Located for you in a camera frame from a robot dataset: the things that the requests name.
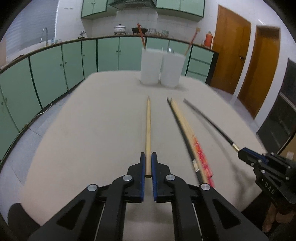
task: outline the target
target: range hood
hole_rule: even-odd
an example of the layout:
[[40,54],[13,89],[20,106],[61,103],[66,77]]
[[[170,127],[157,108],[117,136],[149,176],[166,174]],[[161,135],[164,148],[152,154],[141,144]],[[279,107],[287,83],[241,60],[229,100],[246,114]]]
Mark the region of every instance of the range hood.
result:
[[156,0],[115,0],[109,4],[118,10],[124,10],[128,8],[139,8],[139,7],[151,7],[155,8]]

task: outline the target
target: white pot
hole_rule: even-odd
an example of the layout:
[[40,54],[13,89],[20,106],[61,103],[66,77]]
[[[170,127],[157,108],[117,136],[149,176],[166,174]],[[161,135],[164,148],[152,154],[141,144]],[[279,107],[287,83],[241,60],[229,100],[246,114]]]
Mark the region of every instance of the white pot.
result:
[[126,27],[121,24],[114,28],[114,33],[116,34],[125,33],[125,32],[126,32]]

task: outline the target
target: orange thermos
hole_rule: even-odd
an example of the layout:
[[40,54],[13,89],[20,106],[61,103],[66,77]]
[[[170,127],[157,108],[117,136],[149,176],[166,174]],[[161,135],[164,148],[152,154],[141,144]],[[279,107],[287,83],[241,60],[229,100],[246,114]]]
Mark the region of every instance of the orange thermos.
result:
[[212,40],[213,40],[213,35],[211,32],[208,32],[205,37],[205,46],[211,48]]

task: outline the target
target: countertop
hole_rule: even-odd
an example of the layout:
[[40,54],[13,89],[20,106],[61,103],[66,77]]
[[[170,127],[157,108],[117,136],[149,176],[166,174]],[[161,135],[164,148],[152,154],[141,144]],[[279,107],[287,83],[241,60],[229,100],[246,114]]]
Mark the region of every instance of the countertop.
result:
[[[146,101],[151,100],[151,144],[158,162],[197,185],[181,133],[166,98],[174,98],[194,130],[214,173],[215,189],[239,211],[261,192],[250,166],[202,117],[183,103],[187,98],[241,148],[263,153],[256,136],[215,91],[181,77],[177,88],[145,86],[140,72],[91,74],[71,94],[45,133],[21,191],[21,204],[40,225],[89,184],[110,184],[125,175],[145,152]],[[152,180],[145,180],[142,204],[127,204],[123,240],[174,240],[169,203],[153,201]]]

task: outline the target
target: person's hand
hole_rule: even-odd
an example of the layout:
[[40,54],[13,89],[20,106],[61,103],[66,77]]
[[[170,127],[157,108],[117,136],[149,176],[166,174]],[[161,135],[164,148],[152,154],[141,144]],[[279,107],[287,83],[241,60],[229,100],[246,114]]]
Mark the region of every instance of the person's hand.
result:
[[295,215],[295,211],[282,215],[277,212],[276,207],[271,203],[270,208],[267,211],[266,218],[262,226],[262,232],[267,233],[270,231],[274,221],[278,223],[290,223]]

